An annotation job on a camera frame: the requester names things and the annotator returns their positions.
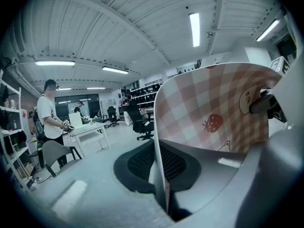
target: white ceiling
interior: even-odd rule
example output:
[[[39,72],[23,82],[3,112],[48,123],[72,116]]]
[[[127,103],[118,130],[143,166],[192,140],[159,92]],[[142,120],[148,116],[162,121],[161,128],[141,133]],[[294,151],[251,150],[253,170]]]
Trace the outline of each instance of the white ceiling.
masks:
[[[192,46],[188,15],[194,12],[200,14],[199,47]],[[49,78],[74,90],[117,89],[163,68],[229,52],[239,37],[254,40],[278,12],[275,0],[29,0],[13,37],[4,40],[13,45],[2,46],[2,54],[17,53],[19,71],[40,92]],[[33,63],[59,58],[76,66]],[[130,73],[105,72],[105,65]]]

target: checkered cushion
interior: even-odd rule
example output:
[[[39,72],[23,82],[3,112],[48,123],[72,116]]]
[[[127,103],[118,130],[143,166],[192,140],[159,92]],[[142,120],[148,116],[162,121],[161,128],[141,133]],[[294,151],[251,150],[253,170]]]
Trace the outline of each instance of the checkered cushion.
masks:
[[[243,114],[241,95],[254,88],[273,88],[281,76],[250,63],[199,68],[165,82],[154,104],[157,137],[193,147],[246,152],[249,145],[268,138],[267,113]]]

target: white desk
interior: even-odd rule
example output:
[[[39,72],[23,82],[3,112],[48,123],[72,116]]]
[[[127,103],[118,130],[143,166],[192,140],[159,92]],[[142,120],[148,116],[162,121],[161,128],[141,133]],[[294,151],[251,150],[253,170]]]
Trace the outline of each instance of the white desk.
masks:
[[[103,123],[94,123],[93,125],[90,123],[84,124],[82,126],[76,127],[69,135],[76,138],[83,157],[85,156],[83,148],[85,148],[85,146],[90,143],[99,142],[101,149],[103,149],[103,146],[101,144],[101,140],[103,138],[105,138],[108,148],[111,149],[108,137],[105,133],[105,125]]]

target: man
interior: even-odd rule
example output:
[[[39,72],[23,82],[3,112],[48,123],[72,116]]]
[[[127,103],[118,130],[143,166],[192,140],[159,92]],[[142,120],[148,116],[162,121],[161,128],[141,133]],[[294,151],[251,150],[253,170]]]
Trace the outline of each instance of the man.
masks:
[[[82,101],[78,101],[77,105],[74,108],[74,113],[79,112],[80,113],[80,117],[81,117],[81,121],[84,121],[84,116],[81,114],[80,112],[80,108],[84,105],[84,103]]]
[[[127,113],[127,107],[129,105],[129,101],[130,101],[129,95],[126,95],[124,97],[124,99],[122,100],[123,116],[124,116],[125,124],[127,124],[127,126],[130,126],[132,123],[132,120],[131,120],[129,114]]]
[[[37,102],[37,113],[41,124],[44,126],[45,137],[43,142],[54,140],[63,145],[62,129],[67,130],[62,121],[57,118],[55,107],[52,100],[55,97],[57,84],[54,80],[49,79],[44,85],[43,95]],[[67,163],[67,157],[64,155],[58,159],[60,168]]]

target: fluorescent light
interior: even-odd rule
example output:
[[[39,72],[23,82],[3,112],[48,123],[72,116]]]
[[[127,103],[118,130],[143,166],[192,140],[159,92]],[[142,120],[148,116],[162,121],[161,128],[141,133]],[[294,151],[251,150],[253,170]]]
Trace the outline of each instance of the fluorescent light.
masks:
[[[61,101],[61,102],[58,102],[58,104],[63,104],[63,103],[68,103],[68,102],[71,102],[71,101]]]
[[[264,37],[270,32],[272,31],[272,29],[274,27],[276,27],[278,24],[280,23],[280,21],[277,19],[277,20],[274,20],[268,27],[267,29],[258,37],[256,38],[256,41],[261,41],[262,39],[264,39]]]
[[[59,88],[57,90],[71,90],[72,88]]]
[[[89,88],[86,88],[86,89],[105,89],[105,87],[89,87]]]
[[[74,61],[36,61],[37,66],[74,66]]]
[[[198,47],[200,45],[200,14],[192,13],[189,14],[189,17],[192,28],[193,47]]]
[[[112,68],[112,67],[109,67],[109,66],[104,66],[103,70],[111,71],[111,72],[115,72],[115,73],[120,73],[120,74],[128,74],[129,73],[128,71]]]

